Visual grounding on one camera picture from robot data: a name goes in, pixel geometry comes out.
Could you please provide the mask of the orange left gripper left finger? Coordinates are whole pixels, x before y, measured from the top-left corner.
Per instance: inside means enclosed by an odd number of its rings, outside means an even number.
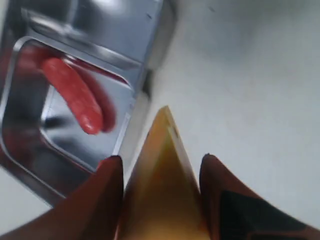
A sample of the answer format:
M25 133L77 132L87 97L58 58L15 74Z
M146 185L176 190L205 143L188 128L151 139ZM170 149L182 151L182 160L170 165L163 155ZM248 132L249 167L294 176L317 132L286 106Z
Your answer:
M2 235L2 240L113 240L124 194L120 156L102 161L84 184L38 218Z

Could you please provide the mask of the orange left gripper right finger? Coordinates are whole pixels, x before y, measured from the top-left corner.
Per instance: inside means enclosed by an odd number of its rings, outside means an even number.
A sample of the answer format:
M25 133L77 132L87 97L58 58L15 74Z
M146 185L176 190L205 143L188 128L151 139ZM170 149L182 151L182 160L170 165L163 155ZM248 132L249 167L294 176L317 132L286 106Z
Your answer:
M202 158L199 186L212 240L318 240L313 228L243 184L214 155Z

